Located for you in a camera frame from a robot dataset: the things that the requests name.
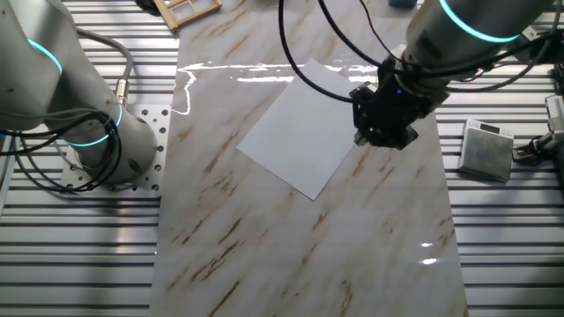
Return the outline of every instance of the small gray box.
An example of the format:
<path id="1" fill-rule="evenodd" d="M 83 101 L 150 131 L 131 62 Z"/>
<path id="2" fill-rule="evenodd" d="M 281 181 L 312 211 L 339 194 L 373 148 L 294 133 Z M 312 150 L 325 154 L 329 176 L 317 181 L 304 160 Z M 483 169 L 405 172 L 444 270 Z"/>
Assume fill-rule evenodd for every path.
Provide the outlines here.
<path id="1" fill-rule="evenodd" d="M 511 175 L 513 132 L 469 119 L 464 128 L 460 170 L 507 182 Z"/>

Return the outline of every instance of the wooden frame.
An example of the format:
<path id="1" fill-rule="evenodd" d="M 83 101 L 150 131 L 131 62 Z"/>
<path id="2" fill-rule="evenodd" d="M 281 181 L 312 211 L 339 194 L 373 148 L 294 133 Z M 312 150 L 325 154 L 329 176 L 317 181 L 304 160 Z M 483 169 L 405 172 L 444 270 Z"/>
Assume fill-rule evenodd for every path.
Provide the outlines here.
<path id="1" fill-rule="evenodd" d="M 221 0 L 211 0 L 213 5 L 207 7 L 201 11 L 196 10 L 196 6 L 194 5 L 195 1 L 202 1 L 202 0 L 170 0 L 170 3 L 165 3 L 165 0 L 154 0 L 159 8 L 160 14 L 162 18 L 167 22 L 168 27 L 174 32 L 178 30 L 179 27 L 187 25 L 188 23 L 201 18 L 209 13 L 217 11 L 221 8 Z M 194 13 L 186 18 L 178 20 L 174 14 L 174 9 L 179 8 L 185 4 L 189 4 L 192 7 Z"/>

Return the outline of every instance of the sheet of paper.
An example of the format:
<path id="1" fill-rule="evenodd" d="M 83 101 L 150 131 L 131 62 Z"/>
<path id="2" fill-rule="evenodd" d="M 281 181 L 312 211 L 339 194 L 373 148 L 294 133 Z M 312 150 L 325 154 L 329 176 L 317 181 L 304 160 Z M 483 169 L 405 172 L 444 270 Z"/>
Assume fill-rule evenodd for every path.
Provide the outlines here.
<path id="1" fill-rule="evenodd" d="M 314 60 L 302 71 L 342 96 L 355 86 Z M 354 146 L 355 133 L 351 104 L 326 97 L 295 77 L 237 149 L 315 200 Z"/>

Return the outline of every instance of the marble board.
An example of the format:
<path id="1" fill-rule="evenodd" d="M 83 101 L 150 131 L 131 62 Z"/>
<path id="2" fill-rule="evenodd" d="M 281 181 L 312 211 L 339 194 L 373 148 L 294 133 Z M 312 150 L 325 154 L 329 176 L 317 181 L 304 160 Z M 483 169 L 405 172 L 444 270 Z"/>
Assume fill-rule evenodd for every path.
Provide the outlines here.
<path id="1" fill-rule="evenodd" d="M 298 63 L 374 80 L 316 1 L 286 2 Z M 359 2 L 327 4 L 353 42 L 386 56 Z M 367 5 L 383 39 L 403 42 L 413 12 Z M 236 150 L 294 75 L 277 9 L 224 2 L 181 30 L 151 316 L 465 316 L 434 115 L 403 151 L 354 146 L 315 201 Z"/>

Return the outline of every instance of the robotic arm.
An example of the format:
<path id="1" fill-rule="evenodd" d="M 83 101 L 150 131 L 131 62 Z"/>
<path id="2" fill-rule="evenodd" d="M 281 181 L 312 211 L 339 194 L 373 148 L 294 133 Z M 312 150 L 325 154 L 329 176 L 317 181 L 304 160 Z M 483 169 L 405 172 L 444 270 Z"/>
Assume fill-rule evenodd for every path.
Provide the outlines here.
<path id="1" fill-rule="evenodd" d="M 448 87 L 451 81 L 473 77 L 479 68 L 490 70 L 493 63 L 472 65 L 531 42 L 530 34 L 521 33 L 552 3 L 426 0 L 408 27 L 406 47 L 392 52 L 400 57 L 390 56 L 379 67 L 378 86 L 365 83 L 351 92 L 358 129 L 355 142 L 403 149 L 418 136 L 411 123 L 434 111 L 449 91 L 456 91 Z M 528 55 L 517 57 L 548 63 L 547 53 L 553 55 L 560 48 L 560 41 L 557 49 L 543 41 L 532 44 Z M 441 73 L 451 74 L 434 76 Z"/>
<path id="2" fill-rule="evenodd" d="M 83 122 L 63 139 L 83 166 L 117 164 L 108 183 L 132 181 L 150 166 L 157 144 L 149 125 L 130 114 L 120 97 L 89 62 L 60 0 L 0 0 L 0 129 L 25 131 L 45 123 L 55 130 L 76 121 L 76 115 L 59 114 L 80 109 L 108 114 L 119 129 L 119 162 L 108 156 L 103 122 Z M 88 173 L 94 178 L 103 172 L 95 167 Z"/>

